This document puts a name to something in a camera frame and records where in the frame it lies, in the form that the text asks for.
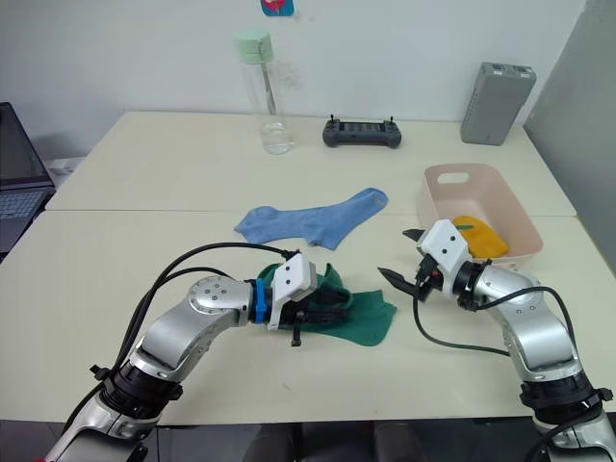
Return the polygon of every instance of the black remote controller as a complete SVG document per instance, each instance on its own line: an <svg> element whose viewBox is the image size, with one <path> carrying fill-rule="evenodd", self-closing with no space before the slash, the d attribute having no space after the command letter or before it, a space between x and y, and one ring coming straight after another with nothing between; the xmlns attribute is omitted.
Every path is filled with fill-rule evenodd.
<svg viewBox="0 0 616 462"><path fill-rule="evenodd" d="M329 147L336 147L340 143L367 143L385 144L394 148L402 141L402 134L393 117L381 123L343 122L332 115L323 128L323 141Z"/></svg>

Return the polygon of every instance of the laptop keyboard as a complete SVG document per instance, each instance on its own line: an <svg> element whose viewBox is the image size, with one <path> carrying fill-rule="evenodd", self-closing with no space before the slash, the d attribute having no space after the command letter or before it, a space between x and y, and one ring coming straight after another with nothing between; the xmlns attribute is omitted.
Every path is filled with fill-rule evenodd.
<svg viewBox="0 0 616 462"><path fill-rule="evenodd" d="M44 195L44 191L0 194L0 219L30 216Z"/></svg>

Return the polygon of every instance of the blue ring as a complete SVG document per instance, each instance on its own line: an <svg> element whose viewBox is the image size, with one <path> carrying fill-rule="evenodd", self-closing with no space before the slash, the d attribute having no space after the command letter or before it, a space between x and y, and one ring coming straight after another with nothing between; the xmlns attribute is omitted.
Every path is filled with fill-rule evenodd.
<svg viewBox="0 0 616 462"><path fill-rule="evenodd" d="M255 282L257 286L257 304L255 306L256 316L254 323L262 324L263 317L268 311L268 305L266 305L266 289L263 285L263 279L257 279Z"/></svg>

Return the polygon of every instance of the laptop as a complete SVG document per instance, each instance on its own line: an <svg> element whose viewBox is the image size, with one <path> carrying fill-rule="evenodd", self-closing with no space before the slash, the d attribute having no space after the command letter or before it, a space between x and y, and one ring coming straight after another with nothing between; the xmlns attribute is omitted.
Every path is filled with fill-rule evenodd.
<svg viewBox="0 0 616 462"><path fill-rule="evenodd" d="M13 106L0 103L0 259L54 192Z"/></svg>

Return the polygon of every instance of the white table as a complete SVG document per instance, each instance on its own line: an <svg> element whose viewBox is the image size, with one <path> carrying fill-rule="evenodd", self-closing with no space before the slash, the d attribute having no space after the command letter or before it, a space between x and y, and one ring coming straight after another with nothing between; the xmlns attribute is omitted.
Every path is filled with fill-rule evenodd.
<svg viewBox="0 0 616 462"><path fill-rule="evenodd" d="M109 365L141 295L175 256L200 244L238 240L233 212L45 212L0 266L0 419L63 421L94 383L88 368ZM545 247L525 268L567 302L593 384L616 387L616 281L576 218L534 218ZM352 291L383 289L398 307L375 347L317 334L290 347L290 332L251 325L221 334L166 409L163 424L237 424L529 415L509 359L427 342L411 322L411 299L377 272L412 275L419 254L400 231L414 216L379 214L335 252L300 247L323 271L331 262ZM275 255L217 250L191 260L240 278ZM145 323L179 301L198 276L157 295ZM426 329L454 342L501 346L487 314L434 294ZM614 401L607 410L616 410Z"/></svg>
<svg viewBox="0 0 616 462"><path fill-rule="evenodd" d="M458 123L400 122L398 149L324 145L322 118L290 117L296 147L267 154L251 115L129 113L47 204L49 210L243 211L299 209L366 187L389 195L386 214L415 214L427 167L489 164L531 216L574 216L523 128L503 146L465 144Z"/></svg>

